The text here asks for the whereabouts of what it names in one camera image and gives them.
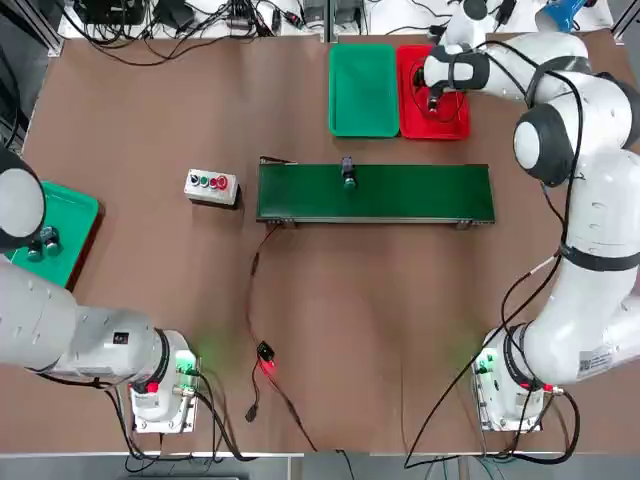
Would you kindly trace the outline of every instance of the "red light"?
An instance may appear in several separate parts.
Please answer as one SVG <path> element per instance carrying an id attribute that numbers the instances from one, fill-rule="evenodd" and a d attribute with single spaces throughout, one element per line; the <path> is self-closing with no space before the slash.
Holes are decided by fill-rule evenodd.
<path id="1" fill-rule="evenodd" d="M 260 368 L 266 376 L 271 376 L 275 372 L 276 362 L 274 362 L 273 360 L 267 362 L 260 359 Z"/>

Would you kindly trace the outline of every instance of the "teal tray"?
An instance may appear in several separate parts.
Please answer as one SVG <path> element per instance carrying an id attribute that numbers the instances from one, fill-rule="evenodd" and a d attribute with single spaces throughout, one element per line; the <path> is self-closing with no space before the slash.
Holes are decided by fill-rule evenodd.
<path id="1" fill-rule="evenodd" d="M 98 200 L 51 182 L 42 182 L 47 211 L 44 225 L 56 227 L 62 250 L 56 257 L 43 254 L 40 262 L 27 259 L 27 248 L 7 254 L 14 265 L 66 287 L 100 212 Z"/>
<path id="2" fill-rule="evenodd" d="M 391 45 L 334 45 L 329 52 L 329 130 L 337 137 L 395 137 L 400 128 Z"/>

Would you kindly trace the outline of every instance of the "metal frame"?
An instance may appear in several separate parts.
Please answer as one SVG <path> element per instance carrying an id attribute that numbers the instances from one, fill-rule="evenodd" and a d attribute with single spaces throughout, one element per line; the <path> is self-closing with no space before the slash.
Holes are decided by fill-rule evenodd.
<path id="1" fill-rule="evenodd" d="M 12 2 L 42 43 L 49 49 L 49 56 L 59 57 L 62 52 L 63 39 L 46 17 L 29 0 L 12 0 Z"/>
<path id="2" fill-rule="evenodd" d="M 632 0 L 627 9 L 622 13 L 618 21 L 611 27 L 613 38 L 618 44 L 622 44 L 622 35 L 629 28 L 631 22 L 640 14 L 640 0 Z"/>

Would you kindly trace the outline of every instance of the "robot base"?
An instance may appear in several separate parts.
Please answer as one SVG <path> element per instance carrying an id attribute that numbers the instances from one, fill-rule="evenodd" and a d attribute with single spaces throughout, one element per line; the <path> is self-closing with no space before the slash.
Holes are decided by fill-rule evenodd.
<path id="1" fill-rule="evenodd" d="M 529 391 L 515 383 L 507 371 L 503 354 L 505 338 L 504 332 L 499 333 L 483 349 L 473 365 L 473 389 L 480 424 L 487 431 L 517 431 L 522 409 L 529 395 Z M 531 393 L 522 421 L 523 433 L 529 431 L 538 420 L 542 411 L 543 394 L 542 390 Z"/>
<path id="2" fill-rule="evenodd" d="M 130 389 L 135 432 L 188 433 L 195 428 L 197 377 L 186 375 L 197 369 L 197 359 L 187 341 L 176 331 L 164 330 L 169 341 L 169 366 L 157 392 Z"/>

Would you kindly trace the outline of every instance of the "red tray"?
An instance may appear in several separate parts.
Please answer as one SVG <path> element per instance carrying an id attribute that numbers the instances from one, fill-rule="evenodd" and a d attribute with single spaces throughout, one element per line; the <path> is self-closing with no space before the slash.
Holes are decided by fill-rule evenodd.
<path id="1" fill-rule="evenodd" d="M 463 93 L 445 93 L 436 112 L 427 110 L 429 88 L 416 91 L 413 75 L 424 66 L 432 45 L 406 45 L 396 51 L 400 132 L 405 138 L 460 140 L 471 131 L 469 104 Z"/>

